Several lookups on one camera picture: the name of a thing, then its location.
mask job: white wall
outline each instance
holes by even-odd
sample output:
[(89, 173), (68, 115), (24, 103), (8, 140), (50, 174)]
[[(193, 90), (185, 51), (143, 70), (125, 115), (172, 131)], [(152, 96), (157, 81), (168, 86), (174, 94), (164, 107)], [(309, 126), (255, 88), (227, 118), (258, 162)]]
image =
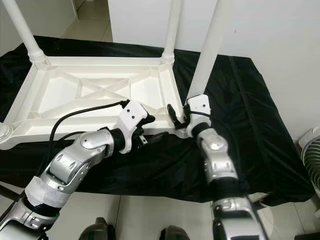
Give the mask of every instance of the white wall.
[[(176, 48), (200, 51), (216, 1), (183, 0)], [(170, 0), (109, 0), (114, 42), (163, 47)], [(252, 58), (294, 140), (320, 125), (320, 1), (235, 0), (220, 53)]]
[[(16, 0), (34, 35), (60, 37), (75, 19), (72, 0)], [(21, 43), (0, 1), (0, 56)]]

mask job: black cloth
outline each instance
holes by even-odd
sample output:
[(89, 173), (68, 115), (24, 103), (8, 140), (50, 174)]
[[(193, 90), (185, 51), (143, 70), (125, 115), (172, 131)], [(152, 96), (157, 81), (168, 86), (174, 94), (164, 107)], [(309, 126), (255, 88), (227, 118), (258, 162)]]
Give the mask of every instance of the black cloth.
[[(37, 36), (47, 56), (160, 57), (158, 47)], [(184, 102), (199, 52), (175, 50), (173, 72)], [(23, 44), (0, 58), (0, 121), (3, 122), (31, 64)], [(227, 139), (242, 185), (275, 201), (298, 202), (313, 186), (263, 77), (250, 58), (219, 55), (208, 81), (214, 128)], [(69, 145), (65, 141), (55, 151)], [(21, 143), (0, 151), (0, 181), (25, 187), (47, 152), (47, 142)], [(169, 135), (139, 152), (115, 154), (94, 166), (78, 191), (212, 199), (195, 140)]]

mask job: tiled floor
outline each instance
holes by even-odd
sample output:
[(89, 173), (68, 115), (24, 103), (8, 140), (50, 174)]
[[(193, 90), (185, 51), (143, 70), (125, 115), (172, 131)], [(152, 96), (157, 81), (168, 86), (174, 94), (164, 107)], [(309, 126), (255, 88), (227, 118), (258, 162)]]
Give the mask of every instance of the tiled floor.
[(85, 1), (78, 9), (78, 19), (68, 27), (61, 37), (112, 42), (108, 1)]
[[(22, 188), (3, 184), (16, 192)], [(0, 195), (0, 213), (11, 204)], [(317, 197), (306, 202), (286, 203), (259, 210), (270, 240), (294, 240), (299, 234), (320, 232), (320, 220), (314, 218), (319, 209)], [(212, 240), (210, 204), (180, 201), (167, 197), (117, 196), (95, 193), (74, 193), (61, 211), (49, 239), (77, 240), (81, 232), (104, 217), (115, 226), (117, 240), (158, 240), (169, 225), (182, 227), (191, 240)]]

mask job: fan grille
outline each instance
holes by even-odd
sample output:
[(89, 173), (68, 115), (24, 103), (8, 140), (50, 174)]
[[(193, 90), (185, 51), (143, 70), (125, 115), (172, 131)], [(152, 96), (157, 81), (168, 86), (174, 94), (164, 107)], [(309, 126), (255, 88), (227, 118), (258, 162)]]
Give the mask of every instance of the fan grille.
[(304, 148), (302, 160), (311, 181), (320, 189), (320, 137), (312, 140)]

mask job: white tape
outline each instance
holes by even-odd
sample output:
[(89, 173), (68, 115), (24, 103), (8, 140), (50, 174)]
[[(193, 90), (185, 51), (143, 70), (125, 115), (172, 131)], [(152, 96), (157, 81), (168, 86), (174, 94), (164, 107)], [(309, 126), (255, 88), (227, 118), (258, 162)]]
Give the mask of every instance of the white tape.
[(46, 204), (54, 208), (62, 208), (70, 197), (70, 194), (49, 187), (37, 176), (32, 178), (24, 192), (33, 206)]

